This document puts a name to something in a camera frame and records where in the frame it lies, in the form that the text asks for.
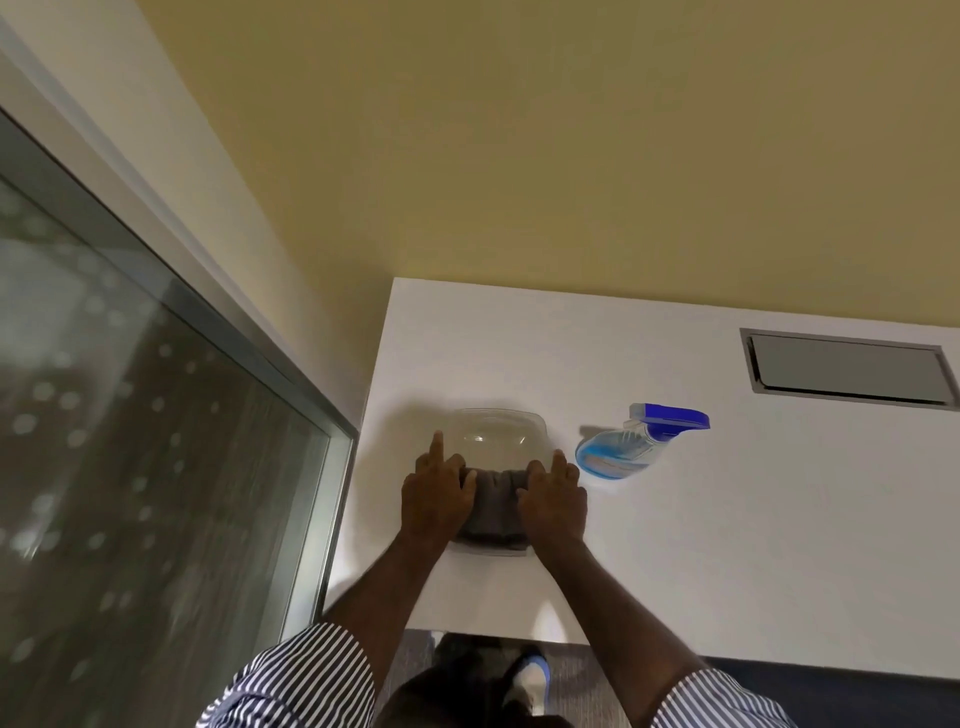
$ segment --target yellow wall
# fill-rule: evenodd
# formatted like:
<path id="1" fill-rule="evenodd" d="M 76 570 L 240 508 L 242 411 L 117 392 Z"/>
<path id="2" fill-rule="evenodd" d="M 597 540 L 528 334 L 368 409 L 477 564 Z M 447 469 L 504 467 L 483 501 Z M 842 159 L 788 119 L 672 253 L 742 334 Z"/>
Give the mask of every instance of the yellow wall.
<path id="1" fill-rule="evenodd" d="M 364 375 L 393 275 L 960 326 L 960 3 L 140 4 Z"/>

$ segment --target pants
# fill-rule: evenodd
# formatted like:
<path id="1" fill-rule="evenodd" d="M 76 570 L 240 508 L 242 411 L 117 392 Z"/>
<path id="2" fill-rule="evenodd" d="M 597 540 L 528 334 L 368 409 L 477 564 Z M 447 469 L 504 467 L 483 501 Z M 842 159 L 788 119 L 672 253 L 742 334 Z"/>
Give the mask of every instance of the pants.
<path id="1" fill-rule="evenodd" d="M 531 716 L 522 702 L 504 705 L 506 676 L 491 680 L 482 671 L 476 650 L 441 659 L 391 695 L 374 727 L 573 728 L 560 716 Z"/>

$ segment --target bottle label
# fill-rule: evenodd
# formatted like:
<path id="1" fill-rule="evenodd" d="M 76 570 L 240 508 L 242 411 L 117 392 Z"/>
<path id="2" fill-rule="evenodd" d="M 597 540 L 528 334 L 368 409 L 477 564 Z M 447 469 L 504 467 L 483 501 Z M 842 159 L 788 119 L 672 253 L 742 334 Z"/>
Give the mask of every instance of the bottle label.
<path id="1" fill-rule="evenodd" d="M 609 457 L 599 457 L 589 452 L 581 452 L 578 459 L 584 470 L 610 480 L 619 480 L 628 475 L 639 473 L 648 465 L 648 463 L 611 460 Z"/>

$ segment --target blue spray bottle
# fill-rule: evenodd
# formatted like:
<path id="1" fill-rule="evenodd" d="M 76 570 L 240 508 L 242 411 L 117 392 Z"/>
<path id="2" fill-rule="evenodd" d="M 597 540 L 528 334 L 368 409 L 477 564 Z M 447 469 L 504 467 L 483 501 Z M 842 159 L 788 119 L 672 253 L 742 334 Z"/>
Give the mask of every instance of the blue spray bottle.
<path id="1" fill-rule="evenodd" d="M 577 465 L 591 475 L 619 480 L 649 466 L 673 438 L 689 429 L 710 429 L 710 418 L 695 409 L 631 404 L 623 429 L 601 432 L 580 444 Z"/>

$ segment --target vent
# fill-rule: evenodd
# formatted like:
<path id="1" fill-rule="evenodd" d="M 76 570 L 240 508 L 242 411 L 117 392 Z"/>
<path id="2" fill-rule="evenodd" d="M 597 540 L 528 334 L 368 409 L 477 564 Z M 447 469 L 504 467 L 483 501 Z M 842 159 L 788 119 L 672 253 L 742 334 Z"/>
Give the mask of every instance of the vent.
<path id="1" fill-rule="evenodd" d="M 960 409 L 938 346 L 749 328 L 740 335 L 755 392 Z"/>

